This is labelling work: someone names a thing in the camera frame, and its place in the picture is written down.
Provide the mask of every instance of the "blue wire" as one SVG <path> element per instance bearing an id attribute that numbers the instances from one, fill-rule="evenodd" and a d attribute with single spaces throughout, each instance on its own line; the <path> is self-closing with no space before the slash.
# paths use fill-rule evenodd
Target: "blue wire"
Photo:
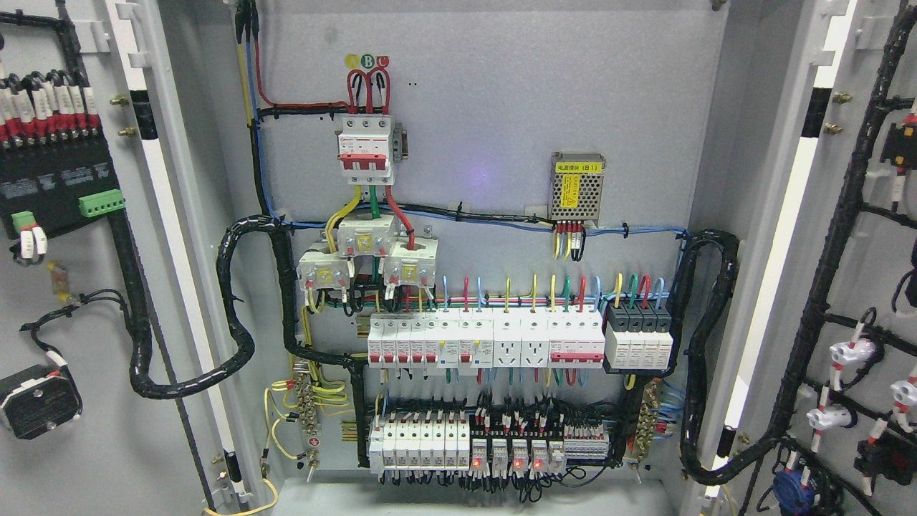
<path id="1" fill-rule="evenodd" d="M 275 219 L 280 220 L 281 218 L 277 216 L 277 213 L 274 211 L 274 206 L 271 203 L 271 194 L 269 193 L 270 190 L 268 188 L 267 168 L 264 164 L 264 143 L 261 141 L 261 123 L 258 121 L 258 98 L 255 96 L 255 70 L 254 60 L 251 57 L 251 40 L 246 41 L 245 52 L 247 57 L 246 65 L 249 71 L 249 97 L 251 98 L 251 108 L 254 115 L 252 123 L 255 124 L 255 143 L 258 147 L 258 167 L 261 169 L 261 191 L 264 192 L 264 205 L 268 209 L 268 213 L 271 214 L 271 216 Z M 284 221 L 283 224 L 304 229 L 322 227 L 321 224 L 308 224 L 305 222 Z"/>
<path id="2" fill-rule="evenodd" d="M 449 281 L 446 279 L 446 275 L 443 275 L 443 299 L 446 300 L 446 303 L 443 307 L 444 312 L 449 311 Z"/>
<path id="3" fill-rule="evenodd" d="M 657 295 L 656 297 L 656 309 L 657 310 L 662 310 L 662 294 L 665 291 L 666 291 L 666 280 L 663 279 L 662 276 L 660 276 L 659 279 L 656 280 L 655 294 Z"/>
<path id="4" fill-rule="evenodd" d="M 595 276 L 595 311 L 599 311 L 599 303 L 602 302 L 602 279 Z"/>

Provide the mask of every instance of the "metal mesh power supply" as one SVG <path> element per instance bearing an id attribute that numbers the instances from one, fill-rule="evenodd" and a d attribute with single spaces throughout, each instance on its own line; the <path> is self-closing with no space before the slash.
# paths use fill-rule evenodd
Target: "metal mesh power supply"
<path id="1" fill-rule="evenodd" d="M 555 152 L 551 157 L 554 220 L 597 220 L 602 206 L 605 158 L 598 152 Z"/>

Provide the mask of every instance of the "brass bolt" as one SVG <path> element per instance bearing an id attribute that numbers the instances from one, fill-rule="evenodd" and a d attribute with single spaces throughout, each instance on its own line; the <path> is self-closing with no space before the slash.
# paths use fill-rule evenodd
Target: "brass bolt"
<path id="1" fill-rule="evenodd" d="M 834 102 L 835 104 L 846 104 L 853 99 L 854 99 L 853 95 L 850 95 L 845 92 L 835 93 L 831 97 L 832 102 Z"/>

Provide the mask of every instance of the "green terminal connector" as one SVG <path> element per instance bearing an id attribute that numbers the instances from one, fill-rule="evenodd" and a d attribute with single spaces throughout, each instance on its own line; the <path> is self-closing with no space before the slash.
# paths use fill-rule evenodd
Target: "green terminal connector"
<path id="1" fill-rule="evenodd" d="M 16 228 L 16 231 L 22 231 L 24 228 L 31 228 L 37 224 L 35 215 L 31 211 L 20 211 L 13 214 L 13 227 Z"/>
<path id="2" fill-rule="evenodd" d="M 80 197 L 80 213 L 87 218 L 98 217 L 119 209 L 124 209 L 124 196 L 117 188 Z"/>

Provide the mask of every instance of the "miniature circuit breaker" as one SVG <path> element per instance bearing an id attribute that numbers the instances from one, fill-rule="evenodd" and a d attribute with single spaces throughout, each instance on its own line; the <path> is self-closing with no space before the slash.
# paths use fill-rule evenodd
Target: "miniature circuit breaker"
<path id="1" fill-rule="evenodd" d="M 395 217 L 374 219 L 368 213 L 347 215 L 337 226 L 337 248 L 341 256 L 388 256 L 398 237 Z"/>
<path id="2" fill-rule="evenodd" d="M 393 185 L 403 157 L 403 132 L 381 115 L 348 115 L 337 134 L 337 158 L 351 185 Z"/>
<path id="3" fill-rule="evenodd" d="M 602 205 L 605 158 L 598 152 L 555 152 L 551 157 L 553 220 L 598 220 Z"/>
<path id="4" fill-rule="evenodd" d="M 400 238 L 392 254 L 382 259 L 382 277 L 385 280 L 385 297 L 391 299 L 397 286 L 417 286 L 428 296 L 436 284 L 436 239 L 417 239 L 414 249 L 408 250 L 407 239 Z"/>
<path id="5" fill-rule="evenodd" d="M 299 259 L 300 287 L 305 292 L 305 304 L 315 303 L 315 291 L 323 288 L 339 290 L 347 300 L 353 262 L 328 249 L 327 242 L 316 242 Z"/>

